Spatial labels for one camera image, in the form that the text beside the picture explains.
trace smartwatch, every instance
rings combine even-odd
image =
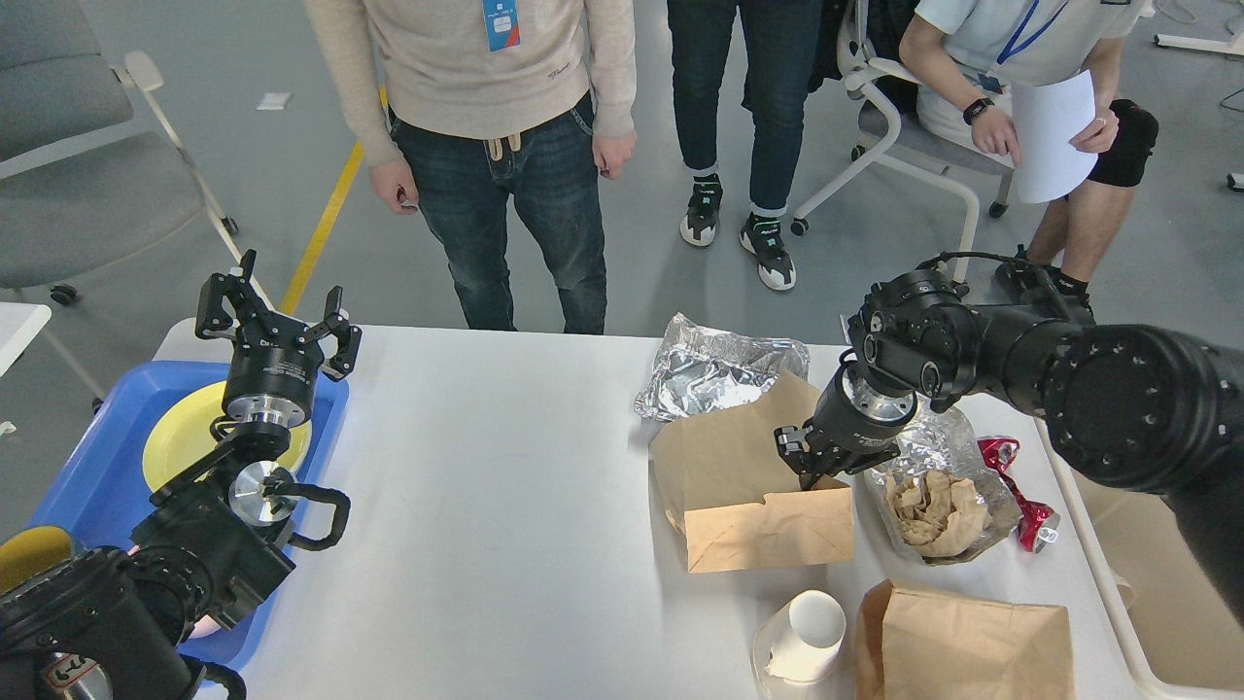
[[[977,117],[979,117],[980,113],[989,107],[993,107],[993,104],[994,101],[988,97],[982,97],[972,104],[968,104],[968,108],[963,111],[963,123],[972,126],[972,122],[977,121]]]

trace blue lanyard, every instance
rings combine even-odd
[[[1015,53],[1019,53],[1020,51],[1028,48],[1034,41],[1036,41],[1037,36],[1045,34],[1045,30],[1050,29],[1050,25],[1054,24],[1054,20],[1059,19],[1059,15],[1062,14],[1062,10],[1066,9],[1069,2],[1070,0],[1064,0],[1062,5],[1059,6],[1059,11],[1054,12],[1052,17],[1046,20],[1046,22],[1041,25],[1040,29],[1033,32],[1033,36],[1025,39],[1019,46],[1015,46],[1015,42],[1019,41],[1020,35],[1024,34],[1025,29],[1028,29],[1028,21],[1031,20],[1033,14],[1036,12],[1037,4],[1040,4],[1040,0],[1033,0],[1033,4],[1029,5],[1028,7],[1028,14],[1024,15],[1024,21],[1020,22],[1019,29],[1016,29],[1015,34],[1011,35],[1010,41],[1006,42],[1006,46],[1003,48],[1003,52],[998,55],[998,65],[1000,66],[1005,63],[1006,58],[1010,58]]]

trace drawstring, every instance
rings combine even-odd
[[[511,152],[518,153],[519,150],[522,149],[522,134],[521,133],[511,133],[510,136],[505,137],[505,140],[508,140],[510,143],[510,150]],[[500,138],[489,138],[488,139],[488,155],[489,155],[489,158],[493,158],[493,160],[500,160],[501,157],[505,155],[505,145],[501,144],[501,139]]]

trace gray chair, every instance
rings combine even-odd
[[[68,305],[76,290],[57,282],[139,252],[204,210],[240,259],[230,239],[236,224],[151,94],[162,83],[138,51],[109,67],[77,0],[0,0],[0,167],[12,173],[0,179],[0,288],[24,298],[24,287],[56,283],[52,298]],[[71,137],[133,117],[126,87],[142,91],[165,136],[75,148],[82,139]],[[63,343],[45,334],[103,397]]]
[[[891,0],[873,0],[886,2]],[[807,215],[837,191],[843,184],[877,163],[952,191],[963,199],[967,213],[959,236],[959,250],[972,250],[975,242],[977,223],[980,218],[980,199],[968,185],[948,173],[952,168],[964,168],[979,173],[999,175],[998,198],[989,208],[989,215],[1001,216],[1006,211],[1006,196],[1014,170],[998,160],[933,134],[921,126],[914,108],[901,112],[878,81],[904,81],[919,85],[898,61],[877,55],[868,34],[868,0],[857,0],[842,22],[837,41],[837,63],[842,82],[852,99],[865,99],[860,109],[860,136],[851,152],[852,163],[822,187],[807,201],[795,208],[791,230],[802,234],[809,230]],[[968,260],[955,261],[953,277],[964,281]]]

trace black sneaker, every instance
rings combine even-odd
[[[717,235],[717,213],[722,209],[722,180],[692,184],[692,198],[687,201],[687,215],[678,223],[683,240],[703,247]]]
[[[1097,325],[1097,320],[1092,315],[1092,306],[1088,305],[1087,291],[1079,293],[1064,292],[1061,296],[1067,302],[1067,310],[1071,311],[1071,320],[1081,325]]]
[[[1025,257],[1025,252],[1024,246],[1020,245],[1015,250],[1015,256]],[[1050,279],[1054,279],[1054,275],[1059,272],[1059,267],[1045,265],[1045,271],[1050,275]],[[998,269],[994,270],[994,280],[1006,292],[1006,297],[1010,298],[1011,303],[1021,303],[1025,291],[1041,286],[1041,282],[1036,279],[1036,267],[1023,262],[1003,262],[998,265]]]
[[[756,256],[756,271],[765,286],[776,291],[795,286],[795,262],[781,244],[780,220],[750,214],[739,231],[739,244]]]

